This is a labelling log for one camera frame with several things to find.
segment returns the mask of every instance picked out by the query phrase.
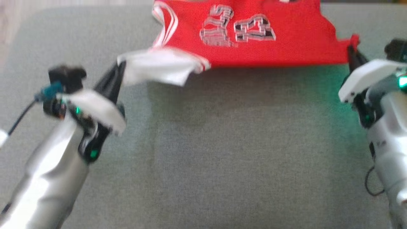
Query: white cable connector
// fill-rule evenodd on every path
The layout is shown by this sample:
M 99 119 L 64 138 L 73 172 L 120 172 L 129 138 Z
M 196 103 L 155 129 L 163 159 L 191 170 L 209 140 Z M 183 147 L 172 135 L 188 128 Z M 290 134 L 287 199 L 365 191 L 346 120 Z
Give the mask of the white cable connector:
M 3 130 L 0 130 L 0 149 L 6 143 L 7 139 L 9 139 L 9 134 Z

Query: red fabric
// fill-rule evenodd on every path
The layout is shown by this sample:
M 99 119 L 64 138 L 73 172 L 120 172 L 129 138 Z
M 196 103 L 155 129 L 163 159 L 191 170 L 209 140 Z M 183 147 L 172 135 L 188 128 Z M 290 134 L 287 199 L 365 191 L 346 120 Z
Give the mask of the red fabric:
M 174 17 L 171 16 L 170 10 L 162 7 L 161 2 L 168 5 L 178 18 L 174 34 L 166 36 L 168 40 L 163 46 L 179 48 L 202 56 L 209 60 L 212 67 L 345 64 L 348 62 L 347 47 L 356 46 L 359 42 L 357 35 L 349 40 L 337 40 L 335 27 L 320 13 L 319 0 L 297 0 L 290 3 L 278 0 L 156 0 L 155 5 L 160 5 L 164 14 L 168 34 L 168 30 L 171 29 L 171 18 Z M 215 15 L 216 13 L 210 15 L 211 9 L 216 11 L 216 6 L 219 5 L 223 5 L 224 9 L 230 7 L 233 15 L 224 11 L 220 15 Z M 267 27 L 268 20 L 275 36 L 266 37 L 261 41 L 253 39 L 236 41 L 235 23 L 242 20 L 250 21 L 256 15 L 259 18 L 261 14 L 266 20 L 257 20 L 257 23 L 260 21 Z M 213 23 L 204 25 L 205 21 L 214 18 L 219 22 L 221 16 L 229 17 L 225 30 L 230 42 L 220 38 L 217 45 L 214 42 L 217 39 L 209 35 L 209 41 L 212 43 L 205 44 L 203 39 L 206 37 L 202 39 L 200 35 L 202 29 L 216 28 Z M 257 33 L 259 25 L 250 31 Z

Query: wooden floor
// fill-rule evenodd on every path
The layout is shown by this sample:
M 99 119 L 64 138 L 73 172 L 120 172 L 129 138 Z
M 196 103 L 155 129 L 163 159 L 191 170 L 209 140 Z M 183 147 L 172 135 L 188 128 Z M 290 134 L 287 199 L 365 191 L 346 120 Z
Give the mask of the wooden floor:
M 20 24 L 42 9 L 74 5 L 127 5 L 142 0 L 0 0 L 0 72 Z

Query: black cable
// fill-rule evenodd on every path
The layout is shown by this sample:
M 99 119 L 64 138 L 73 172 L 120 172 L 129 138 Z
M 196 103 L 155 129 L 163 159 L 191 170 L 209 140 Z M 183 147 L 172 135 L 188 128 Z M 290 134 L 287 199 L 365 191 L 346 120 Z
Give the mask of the black cable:
M 370 189 L 369 189 L 369 187 L 368 187 L 368 180 L 369 180 L 369 175 L 370 175 L 370 173 L 371 173 L 373 170 L 374 170 L 374 166 L 372 166 L 372 167 L 369 169 L 369 171 L 366 173 L 366 176 L 365 176 L 365 188 L 366 188 L 366 191 L 368 192 L 368 194 L 370 194 L 371 196 L 376 197 L 376 196 L 379 196 L 379 195 L 383 194 L 383 193 L 384 193 L 384 189 L 383 189 L 383 191 L 378 192 L 378 193 L 373 193 L 372 191 L 370 191 Z
M 25 110 L 23 111 L 23 113 L 21 113 L 21 115 L 18 117 L 17 121 L 15 121 L 15 123 L 13 124 L 13 127 L 9 130 L 9 136 L 11 136 L 13 134 L 13 132 L 15 131 L 15 129 L 17 128 L 18 124 L 21 122 L 21 120 L 24 118 L 24 116 L 27 114 L 27 112 L 36 104 L 37 102 L 34 100 L 30 103 L 30 105 L 28 105 Z

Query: gray tablecloth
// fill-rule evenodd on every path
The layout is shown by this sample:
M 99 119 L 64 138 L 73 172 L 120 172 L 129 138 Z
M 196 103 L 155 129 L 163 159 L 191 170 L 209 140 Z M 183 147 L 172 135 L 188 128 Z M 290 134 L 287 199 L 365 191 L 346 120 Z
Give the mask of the gray tablecloth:
M 82 64 L 91 86 L 117 55 L 148 48 L 161 27 L 140 5 L 52 9 L 26 21 L 0 77 L 0 126 L 48 83 L 49 67 Z M 407 36 L 406 11 L 323 5 L 338 36 L 360 33 L 370 58 Z M 347 73 L 218 69 L 184 88 L 124 88 L 127 130 L 107 140 L 63 228 L 386 228 L 387 198 L 363 186 L 372 166 L 365 132 L 337 97 Z M 0 205 L 55 122 L 36 107 L 0 152 Z M 371 186 L 381 189 L 374 177 Z

